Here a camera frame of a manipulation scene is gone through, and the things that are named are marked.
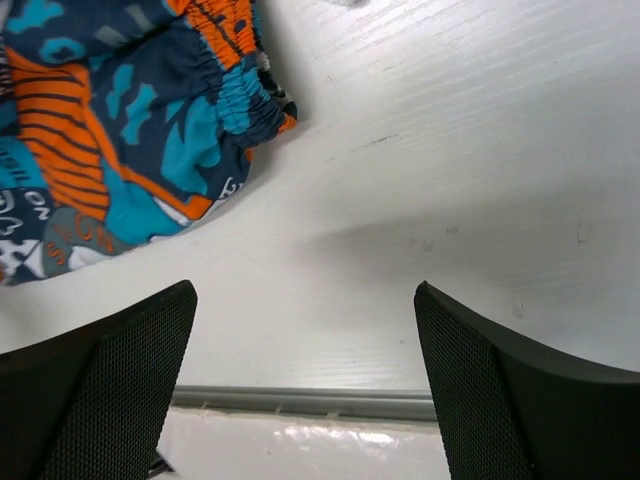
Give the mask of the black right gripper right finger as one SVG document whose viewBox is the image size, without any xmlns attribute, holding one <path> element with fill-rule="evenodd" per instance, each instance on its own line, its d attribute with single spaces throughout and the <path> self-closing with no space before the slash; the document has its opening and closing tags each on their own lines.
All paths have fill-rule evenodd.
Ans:
<svg viewBox="0 0 640 480">
<path fill-rule="evenodd" d="M 638 478 L 638 373 L 546 346 L 426 282 L 414 309 L 452 478 Z"/>
</svg>

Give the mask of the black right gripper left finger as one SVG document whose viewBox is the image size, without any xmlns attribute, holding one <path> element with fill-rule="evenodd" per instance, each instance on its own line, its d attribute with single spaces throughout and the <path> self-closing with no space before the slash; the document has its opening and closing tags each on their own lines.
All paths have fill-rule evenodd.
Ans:
<svg viewBox="0 0 640 480">
<path fill-rule="evenodd" d="M 2 478 L 148 478 L 197 301 L 182 280 L 2 354 Z"/>
</svg>

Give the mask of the colourful patterned shorts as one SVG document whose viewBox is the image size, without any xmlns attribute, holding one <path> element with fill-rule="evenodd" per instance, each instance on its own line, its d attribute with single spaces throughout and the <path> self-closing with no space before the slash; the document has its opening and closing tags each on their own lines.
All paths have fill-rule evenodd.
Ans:
<svg viewBox="0 0 640 480">
<path fill-rule="evenodd" d="M 1 282 L 172 237 L 292 128 L 252 1 L 1 5 Z"/>
</svg>

